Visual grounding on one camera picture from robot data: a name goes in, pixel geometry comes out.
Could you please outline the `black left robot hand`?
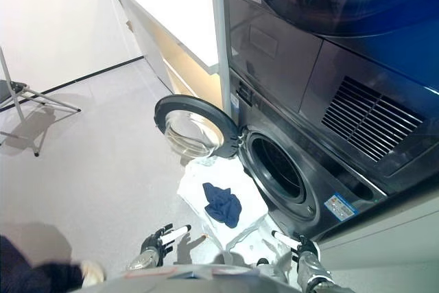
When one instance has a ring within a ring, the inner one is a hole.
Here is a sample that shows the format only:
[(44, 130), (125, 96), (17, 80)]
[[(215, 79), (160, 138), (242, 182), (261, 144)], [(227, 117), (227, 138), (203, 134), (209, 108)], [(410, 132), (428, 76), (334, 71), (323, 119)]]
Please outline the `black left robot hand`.
[(154, 248), (158, 251), (159, 255), (165, 256), (173, 250), (173, 243), (190, 230), (190, 224), (179, 228), (174, 228), (172, 223), (166, 224), (145, 239), (141, 245), (141, 252), (143, 253), (147, 249)]

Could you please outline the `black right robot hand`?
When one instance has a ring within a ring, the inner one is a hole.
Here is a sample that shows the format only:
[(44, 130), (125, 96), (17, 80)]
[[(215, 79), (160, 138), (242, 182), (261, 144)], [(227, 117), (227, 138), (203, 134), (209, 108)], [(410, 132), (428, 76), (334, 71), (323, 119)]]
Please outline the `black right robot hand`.
[(292, 252), (292, 260), (299, 262), (300, 257), (304, 252), (311, 252), (320, 261), (321, 253), (318, 245), (306, 238), (304, 235), (295, 235), (293, 237), (287, 236), (279, 231), (272, 231), (272, 237), (288, 246)]

